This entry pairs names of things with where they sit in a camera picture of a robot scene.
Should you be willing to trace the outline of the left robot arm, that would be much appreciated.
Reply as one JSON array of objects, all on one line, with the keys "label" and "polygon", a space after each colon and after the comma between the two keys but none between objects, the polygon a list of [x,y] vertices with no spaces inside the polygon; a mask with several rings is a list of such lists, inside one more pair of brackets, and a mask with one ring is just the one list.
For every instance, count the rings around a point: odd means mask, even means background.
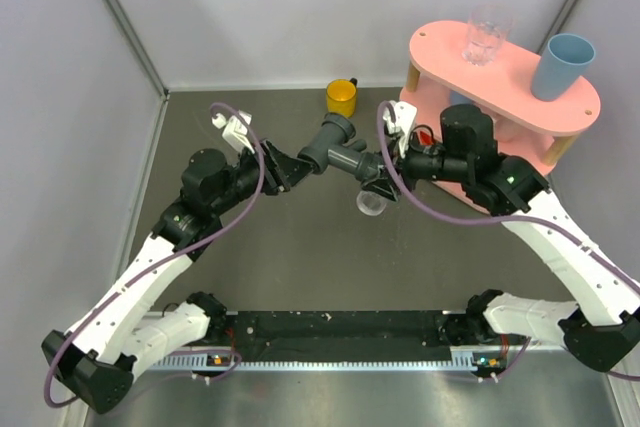
[{"label": "left robot arm", "polygon": [[59,405],[50,396],[58,381],[94,412],[108,413],[164,357],[193,341],[220,341],[227,321],[209,294],[192,295],[153,325],[139,323],[166,288],[229,231],[223,214],[238,204],[251,209],[261,194],[288,192],[318,167],[307,149],[291,157],[267,140],[243,149],[234,165],[217,149],[193,154],[178,198],[123,274],[89,313],[42,341],[49,365],[46,403]]}]

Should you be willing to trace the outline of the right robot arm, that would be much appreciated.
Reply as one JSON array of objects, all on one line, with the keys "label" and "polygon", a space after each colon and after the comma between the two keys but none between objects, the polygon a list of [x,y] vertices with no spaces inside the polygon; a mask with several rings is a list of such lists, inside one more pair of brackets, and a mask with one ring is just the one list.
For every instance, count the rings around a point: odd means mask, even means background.
[{"label": "right robot arm", "polygon": [[[573,297],[551,302],[487,290],[469,301],[469,335],[481,343],[500,334],[541,340],[564,348],[594,371],[615,376],[615,366],[639,344],[638,281],[590,240],[536,168],[522,157],[498,153],[490,118],[478,107],[446,108],[440,117],[442,139],[429,147],[412,142],[416,116],[406,102],[384,101],[377,109],[378,170],[393,193],[443,222],[505,227]],[[411,191],[418,180],[459,184],[487,216],[463,219],[427,206]]]}]

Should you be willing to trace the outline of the grey plastic pipe fitting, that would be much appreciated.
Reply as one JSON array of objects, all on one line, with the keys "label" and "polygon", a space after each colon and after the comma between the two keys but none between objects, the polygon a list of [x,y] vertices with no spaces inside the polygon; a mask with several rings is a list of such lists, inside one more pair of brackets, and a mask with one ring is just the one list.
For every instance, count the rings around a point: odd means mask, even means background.
[{"label": "grey plastic pipe fitting", "polygon": [[368,151],[364,139],[353,140],[355,135],[356,129],[348,118],[328,113],[318,133],[299,151],[297,158],[308,162],[316,175],[334,167],[353,175],[361,183],[380,179],[383,170],[381,156]]}]

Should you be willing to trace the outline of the clear trap with grey nut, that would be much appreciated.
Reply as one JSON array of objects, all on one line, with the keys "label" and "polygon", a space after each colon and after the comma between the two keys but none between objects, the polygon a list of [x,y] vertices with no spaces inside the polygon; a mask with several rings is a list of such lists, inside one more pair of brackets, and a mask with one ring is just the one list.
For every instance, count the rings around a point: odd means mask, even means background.
[{"label": "clear trap with grey nut", "polygon": [[377,217],[385,211],[387,200],[374,192],[361,190],[356,196],[356,206],[362,214]]}]

